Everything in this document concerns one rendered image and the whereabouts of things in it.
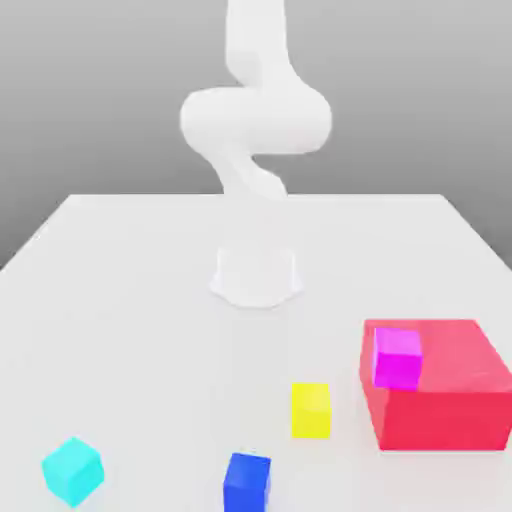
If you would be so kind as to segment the large red box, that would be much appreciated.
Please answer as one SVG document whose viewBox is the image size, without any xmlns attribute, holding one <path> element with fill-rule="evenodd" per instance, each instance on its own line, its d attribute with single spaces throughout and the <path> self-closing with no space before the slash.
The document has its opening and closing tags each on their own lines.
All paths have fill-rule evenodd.
<svg viewBox="0 0 512 512">
<path fill-rule="evenodd" d="M 424 354 L 418 388 L 373 384 L 377 328 L 415 330 Z M 382 450 L 500 451 L 512 430 L 512 371 L 472 319 L 367 319 L 359 378 Z"/>
</svg>

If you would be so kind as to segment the small magenta cube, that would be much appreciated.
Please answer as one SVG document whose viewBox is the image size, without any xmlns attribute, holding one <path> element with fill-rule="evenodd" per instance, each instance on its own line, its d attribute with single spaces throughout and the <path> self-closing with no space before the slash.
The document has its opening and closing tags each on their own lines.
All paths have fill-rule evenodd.
<svg viewBox="0 0 512 512">
<path fill-rule="evenodd" d="M 423 364 L 417 330 L 376 327 L 372 355 L 375 387 L 413 391 L 419 386 Z"/>
</svg>

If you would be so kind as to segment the small blue cube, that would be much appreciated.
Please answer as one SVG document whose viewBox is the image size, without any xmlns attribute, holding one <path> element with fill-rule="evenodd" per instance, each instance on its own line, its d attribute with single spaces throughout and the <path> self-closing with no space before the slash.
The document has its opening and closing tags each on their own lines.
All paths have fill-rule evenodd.
<svg viewBox="0 0 512 512">
<path fill-rule="evenodd" d="M 224 512 L 266 512 L 271 459 L 233 453 L 223 482 Z"/>
</svg>

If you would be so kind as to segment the small cyan cube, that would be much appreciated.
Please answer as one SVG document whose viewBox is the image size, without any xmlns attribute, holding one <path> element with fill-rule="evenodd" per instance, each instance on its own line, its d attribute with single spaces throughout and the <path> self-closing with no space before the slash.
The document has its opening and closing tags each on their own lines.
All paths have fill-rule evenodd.
<svg viewBox="0 0 512 512">
<path fill-rule="evenodd" d="M 100 453 L 71 437 L 46 456 L 41 463 L 47 488 L 67 505 L 81 504 L 103 481 Z"/>
</svg>

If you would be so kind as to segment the small yellow cube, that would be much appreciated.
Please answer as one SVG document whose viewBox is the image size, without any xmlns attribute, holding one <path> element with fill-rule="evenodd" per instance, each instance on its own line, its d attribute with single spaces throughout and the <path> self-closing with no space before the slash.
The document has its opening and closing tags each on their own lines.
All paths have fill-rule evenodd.
<svg viewBox="0 0 512 512">
<path fill-rule="evenodd" d="M 327 383 L 292 384 L 291 430 L 294 438 L 328 439 L 332 409 Z"/>
</svg>

